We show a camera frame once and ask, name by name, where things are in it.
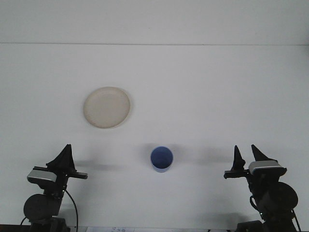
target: white surface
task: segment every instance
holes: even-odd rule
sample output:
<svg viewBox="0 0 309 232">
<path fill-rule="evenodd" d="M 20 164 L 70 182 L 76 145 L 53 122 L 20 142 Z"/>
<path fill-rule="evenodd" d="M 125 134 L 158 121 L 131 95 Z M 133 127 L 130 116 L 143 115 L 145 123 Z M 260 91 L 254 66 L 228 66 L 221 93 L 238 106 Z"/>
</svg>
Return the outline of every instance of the white surface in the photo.
<svg viewBox="0 0 309 232">
<path fill-rule="evenodd" d="M 117 87 L 102 87 L 92 92 L 84 103 L 84 116 L 93 126 L 111 128 L 125 120 L 130 111 L 127 94 Z"/>
<path fill-rule="evenodd" d="M 307 0 L 2 0 L 0 42 L 308 44 Z"/>
<path fill-rule="evenodd" d="M 27 182 L 67 143 L 87 180 L 70 178 L 81 226 L 233 228 L 259 219 L 246 180 L 223 178 L 238 145 L 251 144 L 288 171 L 295 211 L 309 229 L 308 46 L 0 45 L 0 223 L 17 224 Z M 132 111 L 112 130 L 83 116 L 101 86 L 130 93 Z M 165 145 L 173 168 L 153 170 Z M 75 224 L 65 196 L 60 216 Z"/>
</svg>

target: blue cup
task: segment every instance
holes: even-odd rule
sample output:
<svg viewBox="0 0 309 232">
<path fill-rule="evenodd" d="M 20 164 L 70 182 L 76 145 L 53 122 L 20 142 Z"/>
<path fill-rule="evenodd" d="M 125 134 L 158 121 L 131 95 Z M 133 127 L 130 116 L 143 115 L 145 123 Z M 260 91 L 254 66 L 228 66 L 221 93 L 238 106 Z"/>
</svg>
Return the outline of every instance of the blue cup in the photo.
<svg viewBox="0 0 309 232">
<path fill-rule="evenodd" d="M 159 172 L 166 172 L 173 163 L 173 153 L 165 146 L 155 148 L 150 156 L 153 168 Z"/>
</svg>

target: paper plate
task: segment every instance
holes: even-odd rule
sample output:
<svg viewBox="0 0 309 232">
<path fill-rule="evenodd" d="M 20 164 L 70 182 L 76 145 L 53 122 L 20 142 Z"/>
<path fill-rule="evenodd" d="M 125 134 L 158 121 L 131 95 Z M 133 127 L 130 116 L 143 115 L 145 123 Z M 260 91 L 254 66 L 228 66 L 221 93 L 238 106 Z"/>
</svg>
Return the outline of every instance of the paper plate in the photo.
<svg viewBox="0 0 309 232">
<path fill-rule="evenodd" d="M 84 104 L 84 116 L 95 127 L 111 128 L 125 120 L 130 111 L 129 97 L 116 87 L 92 92 Z"/>
</svg>

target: cable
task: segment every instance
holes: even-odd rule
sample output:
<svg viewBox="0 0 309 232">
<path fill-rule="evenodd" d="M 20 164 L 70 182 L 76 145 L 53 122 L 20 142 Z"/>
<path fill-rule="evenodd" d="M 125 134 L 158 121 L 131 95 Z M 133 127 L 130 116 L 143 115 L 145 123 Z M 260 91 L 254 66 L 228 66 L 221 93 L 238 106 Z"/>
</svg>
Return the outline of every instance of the cable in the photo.
<svg viewBox="0 0 309 232">
<path fill-rule="evenodd" d="M 73 198 L 71 197 L 71 195 L 69 194 L 69 192 L 67 190 L 64 190 L 67 195 L 71 198 L 73 204 L 74 204 L 74 207 L 75 207 L 75 212 L 76 212 L 76 232 L 78 232 L 78 213 L 77 213 L 77 207 L 76 207 L 76 204 L 75 204 L 75 201 L 73 200 Z"/>
<path fill-rule="evenodd" d="M 298 223 L 298 220 L 297 220 L 297 217 L 296 217 L 296 214 L 295 214 L 295 211 L 292 209 L 292 212 L 294 214 L 294 217 L 295 217 L 295 221 L 296 221 L 296 224 L 297 224 L 297 227 L 298 227 L 298 230 L 299 232 L 301 232 L 301 229 L 300 229 L 300 226 L 299 226 L 299 223 Z"/>
<path fill-rule="evenodd" d="M 22 225 L 22 224 L 23 224 L 24 220 L 26 220 L 26 217 L 25 217 L 25 218 L 21 221 L 20 225 Z"/>
</svg>

